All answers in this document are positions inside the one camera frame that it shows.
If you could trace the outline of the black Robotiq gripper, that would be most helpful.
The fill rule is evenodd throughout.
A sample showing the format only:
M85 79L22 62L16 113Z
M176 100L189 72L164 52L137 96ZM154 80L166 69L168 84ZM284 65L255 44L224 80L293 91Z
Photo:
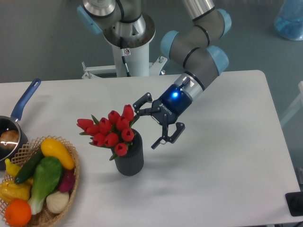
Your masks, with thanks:
M149 108L142 109L146 103L152 103ZM185 124L177 122L178 117L192 104L191 98L177 85L172 84L157 100L152 102L152 95L147 92L135 103L133 103L136 117L151 115L158 124L162 125L162 135L152 144L151 148L156 149L160 144L167 142L173 144L185 129ZM168 123L163 123L164 114L168 117ZM169 136L169 124L174 124L176 130Z

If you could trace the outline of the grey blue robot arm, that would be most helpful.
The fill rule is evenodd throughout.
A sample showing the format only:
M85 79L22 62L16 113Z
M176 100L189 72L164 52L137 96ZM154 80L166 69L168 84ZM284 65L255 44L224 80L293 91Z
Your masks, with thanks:
M178 117L227 68L229 59L213 42L231 28L230 15L211 0L183 2L193 21L184 34L167 32L160 50L165 58L183 68L180 77L156 100L149 93L134 103L135 118L151 116L162 126L162 135L152 145L174 143L185 125ZM142 11L139 0L83 0L77 13L86 28L102 33L112 46L118 77L149 76L149 44L155 24Z

